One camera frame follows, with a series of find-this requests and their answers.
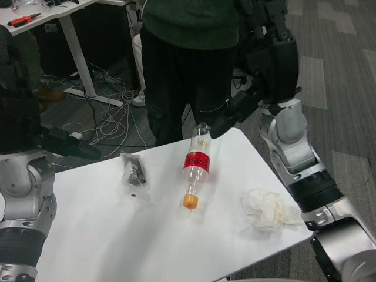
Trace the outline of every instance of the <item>white tissue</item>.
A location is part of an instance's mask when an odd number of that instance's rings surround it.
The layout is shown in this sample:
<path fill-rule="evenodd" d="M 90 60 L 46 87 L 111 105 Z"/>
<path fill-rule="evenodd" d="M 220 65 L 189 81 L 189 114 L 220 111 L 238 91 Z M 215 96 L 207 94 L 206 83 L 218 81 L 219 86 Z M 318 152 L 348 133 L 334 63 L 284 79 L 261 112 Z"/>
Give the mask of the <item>white tissue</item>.
<path fill-rule="evenodd" d="M 262 231 L 273 232 L 284 224 L 303 223 L 298 207 L 287 206 L 279 194 L 266 189 L 246 191 L 241 205 L 247 221 Z"/>

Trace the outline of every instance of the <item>pliers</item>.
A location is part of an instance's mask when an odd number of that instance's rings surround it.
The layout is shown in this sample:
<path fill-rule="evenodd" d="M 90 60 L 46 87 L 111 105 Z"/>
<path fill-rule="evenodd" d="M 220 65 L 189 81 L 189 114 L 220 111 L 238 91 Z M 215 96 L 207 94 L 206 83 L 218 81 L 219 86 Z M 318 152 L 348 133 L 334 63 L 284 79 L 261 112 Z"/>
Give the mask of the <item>pliers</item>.
<path fill-rule="evenodd" d="M 34 18 L 39 16 L 41 13 L 33 14 L 31 16 L 23 16 L 19 19 L 14 19 L 13 21 L 8 22 L 9 26 L 14 26 L 15 28 L 26 25 L 28 22 L 31 22 Z"/>

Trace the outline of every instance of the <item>black pants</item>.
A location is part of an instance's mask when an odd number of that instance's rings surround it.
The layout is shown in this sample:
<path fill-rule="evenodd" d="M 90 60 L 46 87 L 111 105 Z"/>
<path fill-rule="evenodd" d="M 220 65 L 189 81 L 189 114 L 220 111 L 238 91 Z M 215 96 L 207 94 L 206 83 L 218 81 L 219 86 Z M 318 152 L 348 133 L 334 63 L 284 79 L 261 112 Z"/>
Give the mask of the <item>black pants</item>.
<path fill-rule="evenodd" d="M 183 139 L 182 114 L 192 107 L 196 123 L 213 123 L 231 95 L 234 48 L 184 49 L 141 30 L 145 99 L 156 146 Z"/>

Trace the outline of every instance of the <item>table leg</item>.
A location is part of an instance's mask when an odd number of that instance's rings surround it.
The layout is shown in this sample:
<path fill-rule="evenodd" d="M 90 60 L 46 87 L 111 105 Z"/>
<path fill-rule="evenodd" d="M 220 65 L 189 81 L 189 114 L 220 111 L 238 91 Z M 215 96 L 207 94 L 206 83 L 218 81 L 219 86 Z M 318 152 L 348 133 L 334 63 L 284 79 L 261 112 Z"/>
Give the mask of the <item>table leg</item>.
<path fill-rule="evenodd" d="M 133 85 L 134 89 L 137 89 L 140 87 L 140 80 L 137 72 L 135 57 L 133 55 L 133 46 L 132 46 L 132 36 L 130 34 L 130 28 L 129 28 L 129 21 L 128 21 L 128 15 L 127 15 L 127 6 L 123 6 L 120 9 L 121 14 L 121 23 L 123 25 L 123 30 L 127 31 L 125 36 L 125 44 L 127 48 L 127 61 L 128 61 L 128 67 L 130 72 L 130 79 Z"/>
<path fill-rule="evenodd" d="M 114 100 L 114 99 L 108 99 L 106 97 L 97 96 L 94 90 L 93 81 L 90 76 L 90 72 L 88 69 L 88 66 L 85 61 L 85 57 L 83 56 L 80 42 L 78 41 L 78 37 L 75 31 L 75 27 L 72 22 L 72 18 L 70 15 L 64 16 L 62 18 L 59 18 L 61 27 L 63 29 L 66 41 L 69 45 L 70 52 L 72 53 L 73 60 L 76 63 L 77 70 L 80 74 L 80 78 L 83 84 L 83 87 L 85 87 L 86 95 L 84 92 L 79 91 L 77 89 L 66 89 L 65 92 L 71 93 L 73 95 L 81 96 L 81 97 L 87 97 L 93 100 L 97 100 L 99 102 L 103 103 L 110 103 L 115 106 L 122 106 L 123 102 Z"/>

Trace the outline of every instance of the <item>empty plastic bottle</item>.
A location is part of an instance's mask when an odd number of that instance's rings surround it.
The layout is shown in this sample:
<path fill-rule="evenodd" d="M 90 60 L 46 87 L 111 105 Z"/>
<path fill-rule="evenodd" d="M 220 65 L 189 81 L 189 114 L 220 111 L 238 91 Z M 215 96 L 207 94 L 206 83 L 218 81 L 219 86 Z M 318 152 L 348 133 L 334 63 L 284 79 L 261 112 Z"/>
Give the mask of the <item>empty plastic bottle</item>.
<path fill-rule="evenodd" d="M 206 123 L 195 127 L 189 152 L 183 169 L 183 178 L 187 182 L 187 193 L 183 205 L 188 209 L 195 209 L 199 203 L 197 192 L 207 182 L 210 167 L 210 128 Z"/>

